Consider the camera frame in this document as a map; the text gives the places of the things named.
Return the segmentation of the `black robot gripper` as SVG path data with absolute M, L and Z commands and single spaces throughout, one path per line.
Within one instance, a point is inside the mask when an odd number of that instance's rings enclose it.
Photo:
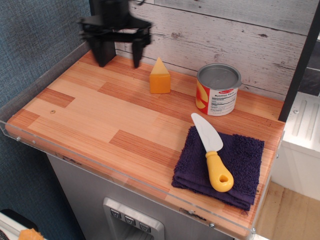
M 151 43 L 152 23 L 131 15 L 128 0 L 94 0 L 94 13 L 81 17 L 81 37 L 91 48 L 97 63 L 108 63 L 106 42 L 132 43 L 133 64 L 140 65 L 146 45 Z

